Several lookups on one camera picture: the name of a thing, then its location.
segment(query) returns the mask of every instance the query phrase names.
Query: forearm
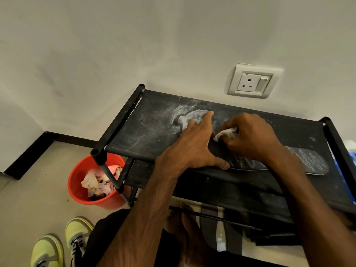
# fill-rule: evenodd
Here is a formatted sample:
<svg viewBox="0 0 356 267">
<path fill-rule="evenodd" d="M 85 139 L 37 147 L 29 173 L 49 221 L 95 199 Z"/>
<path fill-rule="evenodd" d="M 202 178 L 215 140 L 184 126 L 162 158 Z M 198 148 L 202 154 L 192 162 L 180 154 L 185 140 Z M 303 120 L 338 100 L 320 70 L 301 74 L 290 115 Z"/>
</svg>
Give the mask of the forearm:
<svg viewBox="0 0 356 267">
<path fill-rule="evenodd" d="M 355 266 L 356 240 L 288 153 L 270 162 L 310 266 Z"/>
<path fill-rule="evenodd" d="M 172 166 L 155 166 L 135 207 L 100 260 L 99 267 L 154 265 L 165 214 L 177 178 L 183 170 Z"/>
</svg>

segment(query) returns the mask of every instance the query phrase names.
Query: black baseboard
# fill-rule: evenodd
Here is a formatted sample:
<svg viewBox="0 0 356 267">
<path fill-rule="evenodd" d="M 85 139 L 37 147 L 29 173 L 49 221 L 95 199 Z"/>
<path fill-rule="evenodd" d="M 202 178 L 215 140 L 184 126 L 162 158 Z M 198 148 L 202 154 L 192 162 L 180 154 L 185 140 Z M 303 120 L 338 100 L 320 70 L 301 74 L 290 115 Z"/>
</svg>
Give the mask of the black baseboard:
<svg viewBox="0 0 356 267">
<path fill-rule="evenodd" d="M 93 141 L 91 139 L 83 139 L 46 131 L 40 135 L 39 138 L 36 139 L 35 142 L 32 143 L 31 146 L 27 148 L 27 150 L 4 171 L 4 173 L 8 176 L 20 180 L 54 141 L 60 141 L 89 148 L 93 148 L 97 143 L 97 141 Z"/>
<path fill-rule="evenodd" d="M 53 142 L 54 140 L 52 136 L 47 132 L 44 132 L 22 155 L 20 155 L 18 159 L 15 160 L 15 162 L 11 164 L 11 166 L 4 171 L 4 173 L 20 180 Z"/>
<path fill-rule="evenodd" d="M 93 141 L 91 139 L 83 139 L 74 136 L 68 136 L 64 134 L 58 134 L 54 132 L 46 131 L 55 141 L 70 143 L 74 145 L 94 148 L 95 144 L 98 143 L 97 141 Z"/>
</svg>

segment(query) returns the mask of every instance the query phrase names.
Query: neon green shoe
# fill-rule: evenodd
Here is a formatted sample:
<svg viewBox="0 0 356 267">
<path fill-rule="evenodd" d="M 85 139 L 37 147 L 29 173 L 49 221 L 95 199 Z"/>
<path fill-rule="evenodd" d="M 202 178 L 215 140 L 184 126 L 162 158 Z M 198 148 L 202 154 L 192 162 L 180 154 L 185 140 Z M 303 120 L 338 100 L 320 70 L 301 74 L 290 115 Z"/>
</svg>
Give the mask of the neon green shoe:
<svg viewBox="0 0 356 267">
<path fill-rule="evenodd" d="M 83 217 L 76 217 L 68 222 L 65 227 L 65 242 L 72 251 L 70 267 L 80 266 L 93 229 L 92 223 Z"/>
<path fill-rule="evenodd" d="M 63 247 L 58 238 L 46 235 L 37 240 L 32 251 L 31 267 L 63 267 Z"/>
</svg>

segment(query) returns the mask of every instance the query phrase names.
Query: left hand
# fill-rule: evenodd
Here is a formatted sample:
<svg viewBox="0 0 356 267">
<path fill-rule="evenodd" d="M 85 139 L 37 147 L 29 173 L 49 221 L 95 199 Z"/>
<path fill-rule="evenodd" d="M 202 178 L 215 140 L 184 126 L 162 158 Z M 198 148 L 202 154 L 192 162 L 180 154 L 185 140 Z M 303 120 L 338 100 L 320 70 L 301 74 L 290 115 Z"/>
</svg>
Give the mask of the left hand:
<svg viewBox="0 0 356 267">
<path fill-rule="evenodd" d="M 156 164 L 178 166 L 183 171 L 187 168 L 205 166 L 228 169 L 229 163 L 215 157 L 207 148 L 212 134 L 211 117 L 213 115 L 213 111 L 204 114 L 200 124 L 190 120 L 179 139 L 157 157 Z"/>
</svg>

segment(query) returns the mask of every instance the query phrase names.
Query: red bucket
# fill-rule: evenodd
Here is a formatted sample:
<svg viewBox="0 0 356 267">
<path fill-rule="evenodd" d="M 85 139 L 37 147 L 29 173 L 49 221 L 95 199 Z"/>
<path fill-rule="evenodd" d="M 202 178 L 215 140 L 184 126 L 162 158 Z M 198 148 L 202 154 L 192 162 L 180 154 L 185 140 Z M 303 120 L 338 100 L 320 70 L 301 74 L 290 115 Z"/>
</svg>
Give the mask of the red bucket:
<svg viewBox="0 0 356 267">
<path fill-rule="evenodd" d="M 121 156 L 117 154 L 107 154 L 106 165 L 119 165 L 123 168 L 125 165 L 125 161 Z M 83 158 L 72 170 L 68 179 L 68 191 L 70 196 L 76 201 L 84 205 L 94 204 L 96 206 L 100 206 L 106 210 L 114 210 L 122 207 L 126 201 L 121 197 L 121 195 L 114 190 L 108 196 L 100 199 L 100 200 L 91 200 L 88 197 L 88 190 L 82 187 L 81 182 L 84 180 L 85 175 L 87 175 L 88 171 L 91 169 L 99 168 L 99 166 L 95 163 L 92 156 L 87 156 Z M 124 193 L 128 195 L 131 192 L 131 187 L 125 186 Z"/>
</svg>

